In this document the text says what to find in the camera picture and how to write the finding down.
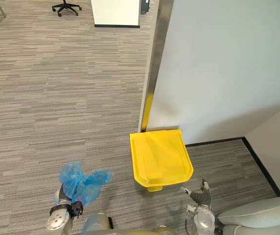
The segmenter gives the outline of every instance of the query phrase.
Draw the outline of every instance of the bin lid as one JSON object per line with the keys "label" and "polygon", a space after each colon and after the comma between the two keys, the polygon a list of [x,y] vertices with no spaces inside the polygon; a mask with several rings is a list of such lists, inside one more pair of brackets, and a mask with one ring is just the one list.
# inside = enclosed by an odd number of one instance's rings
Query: bin lid
{"label": "bin lid", "polygon": [[144,187],[187,181],[193,166],[181,130],[130,134],[135,180]]}

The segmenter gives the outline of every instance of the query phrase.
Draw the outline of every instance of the blue plastic bag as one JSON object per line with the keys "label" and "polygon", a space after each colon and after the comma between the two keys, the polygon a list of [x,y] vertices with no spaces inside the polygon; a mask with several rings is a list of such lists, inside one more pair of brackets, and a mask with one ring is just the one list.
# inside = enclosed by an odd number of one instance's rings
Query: blue plastic bag
{"label": "blue plastic bag", "polygon": [[79,162],[70,162],[62,168],[60,182],[64,194],[71,198],[71,202],[81,201],[85,207],[99,196],[101,187],[111,182],[112,177],[109,170],[84,175]]}

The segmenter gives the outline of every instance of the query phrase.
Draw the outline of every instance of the gray carpet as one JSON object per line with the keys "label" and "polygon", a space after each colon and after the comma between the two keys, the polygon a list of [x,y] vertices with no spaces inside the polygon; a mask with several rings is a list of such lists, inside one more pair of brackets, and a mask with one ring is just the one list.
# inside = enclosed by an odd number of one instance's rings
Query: gray carpet
{"label": "gray carpet", "polygon": [[[149,193],[133,179],[129,133],[137,131],[154,1],[140,29],[94,28],[89,1],[79,16],[51,6],[61,0],[0,0],[0,235],[41,235],[58,174],[69,161],[86,173],[109,168],[114,180],[74,221],[93,212],[119,228],[167,225],[183,234],[189,198],[180,185]],[[241,141],[189,148],[213,210],[274,197]]]}

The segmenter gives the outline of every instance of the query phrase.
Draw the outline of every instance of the office chair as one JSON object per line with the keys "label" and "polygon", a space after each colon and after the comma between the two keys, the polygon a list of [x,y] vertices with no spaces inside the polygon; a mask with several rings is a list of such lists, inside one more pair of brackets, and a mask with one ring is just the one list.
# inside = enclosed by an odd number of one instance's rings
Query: office chair
{"label": "office chair", "polygon": [[61,10],[63,10],[64,8],[65,9],[70,9],[72,10],[73,12],[75,12],[75,14],[78,16],[78,12],[72,8],[72,6],[75,6],[75,7],[79,7],[79,11],[81,11],[81,7],[79,5],[75,5],[75,4],[70,4],[70,3],[66,3],[66,0],[63,0],[64,3],[62,4],[58,4],[58,5],[55,5],[55,6],[52,6],[52,11],[56,11],[55,7],[59,7],[60,9],[58,9],[57,11],[57,15],[60,17],[62,16],[62,14],[60,13]]}

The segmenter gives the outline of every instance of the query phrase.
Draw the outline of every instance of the black baseboard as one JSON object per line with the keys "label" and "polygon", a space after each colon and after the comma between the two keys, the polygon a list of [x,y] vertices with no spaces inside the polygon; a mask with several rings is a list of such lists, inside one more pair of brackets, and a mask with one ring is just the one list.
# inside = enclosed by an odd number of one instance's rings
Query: black baseboard
{"label": "black baseboard", "polygon": [[267,179],[268,183],[270,184],[270,186],[272,187],[272,189],[274,190],[275,194],[277,197],[280,197],[280,189],[278,188],[278,186],[276,185],[275,181],[273,180],[272,176],[270,175],[270,173],[268,172],[268,170],[265,168],[265,166],[263,165],[263,163],[261,162],[261,160],[258,158],[257,154],[255,153],[255,151],[252,149],[250,143],[248,142],[248,140],[245,137],[241,138],[244,145],[247,147],[247,149],[249,150],[250,154],[252,155],[252,157],[254,158],[255,162],[257,163],[258,167],[260,168],[260,170],[262,171],[262,173],[264,174],[265,178]]}
{"label": "black baseboard", "polygon": [[280,189],[276,185],[275,181],[273,180],[272,176],[268,172],[268,170],[265,168],[261,160],[258,158],[257,154],[254,152],[252,149],[250,143],[245,137],[237,137],[237,138],[231,138],[231,139],[224,139],[224,140],[217,140],[217,141],[209,141],[209,142],[201,142],[201,143],[192,143],[192,144],[187,144],[186,147],[192,147],[192,146],[199,146],[199,145],[204,145],[204,144],[211,144],[211,143],[221,143],[221,142],[227,142],[227,141],[234,141],[234,140],[242,140],[244,145],[247,147],[249,150],[251,156],[257,163],[258,167],[262,171],[263,175],[265,176],[266,180],[268,181],[269,185],[272,187],[274,193],[276,194],[277,197],[280,197]]}
{"label": "black baseboard", "polygon": [[95,27],[111,27],[111,28],[140,28],[140,25],[122,25],[122,24],[95,24]]}
{"label": "black baseboard", "polygon": [[217,141],[208,141],[208,142],[201,142],[201,143],[191,143],[191,144],[186,144],[186,147],[199,146],[199,145],[211,144],[211,143],[221,143],[221,142],[226,142],[226,141],[235,141],[235,140],[240,140],[242,138],[243,137],[237,137],[237,138],[223,139],[223,140],[217,140]]}

